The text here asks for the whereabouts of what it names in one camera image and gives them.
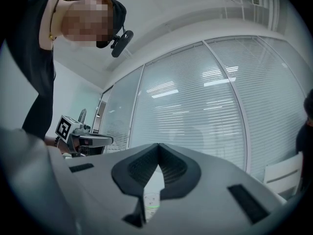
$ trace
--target black hair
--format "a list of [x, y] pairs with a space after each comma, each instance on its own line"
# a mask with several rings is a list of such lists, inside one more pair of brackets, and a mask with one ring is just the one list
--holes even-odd
[[313, 120], [313, 89], [309, 92], [303, 105], [308, 117]]

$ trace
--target necklace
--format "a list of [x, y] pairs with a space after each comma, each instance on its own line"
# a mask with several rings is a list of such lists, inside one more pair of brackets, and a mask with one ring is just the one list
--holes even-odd
[[53, 9], [53, 12], [52, 12], [52, 15], [51, 15], [51, 20], [50, 20], [50, 34], [49, 34], [49, 39], [52, 40], [52, 41], [54, 41], [54, 40], [57, 39], [56, 37], [53, 38], [53, 36], [52, 36], [52, 33], [51, 33], [51, 24], [52, 24], [53, 14], [56, 12], [56, 8], [57, 8], [57, 5], [58, 5], [58, 2], [59, 2], [59, 0], [57, 0], [57, 2], [55, 3], [54, 9]]

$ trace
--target horizontal blind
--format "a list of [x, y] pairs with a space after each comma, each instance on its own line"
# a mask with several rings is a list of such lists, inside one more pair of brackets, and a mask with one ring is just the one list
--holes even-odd
[[251, 138], [251, 175], [295, 155], [304, 120], [303, 94], [282, 60], [257, 37], [207, 41], [235, 81]]
[[289, 67], [305, 94], [313, 88], [313, 71], [304, 61], [302, 56], [286, 41], [270, 37], [261, 37], [269, 44], [286, 62], [284, 67]]
[[105, 108], [100, 134], [113, 137], [113, 144], [104, 153], [127, 149], [129, 126], [142, 68], [138, 68], [116, 82]]
[[244, 168], [242, 116], [229, 80], [202, 43], [146, 65], [130, 147], [164, 142]]

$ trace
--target white wall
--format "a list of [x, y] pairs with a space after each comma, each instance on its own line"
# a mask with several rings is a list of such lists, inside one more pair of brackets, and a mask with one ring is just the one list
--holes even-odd
[[[54, 131], [61, 115], [79, 117], [87, 109], [85, 123], [92, 125], [102, 89], [86, 81], [58, 62], [54, 82], [53, 118], [47, 135]], [[21, 128], [38, 93], [30, 85], [8, 50], [6, 42], [0, 52], [0, 126], [9, 130]]]
[[299, 52], [313, 71], [313, 38], [294, 6], [287, 4], [286, 40]]
[[259, 35], [285, 39], [283, 35], [269, 31], [260, 24], [239, 19], [216, 19], [194, 23], [157, 38], [137, 51], [132, 58], [125, 60], [112, 72], [104, 89], [109, 88], [141, 65], [174, 49], [203, 39], [237, 35]]

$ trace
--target white chair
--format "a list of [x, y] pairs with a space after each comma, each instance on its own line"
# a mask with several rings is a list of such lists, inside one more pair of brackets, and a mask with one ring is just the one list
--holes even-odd
[[291, 190], [291, 196], [297, 193], [302, 171], [303, 154], [277, 164], [265, 167], [263, 183], [277, 194]]

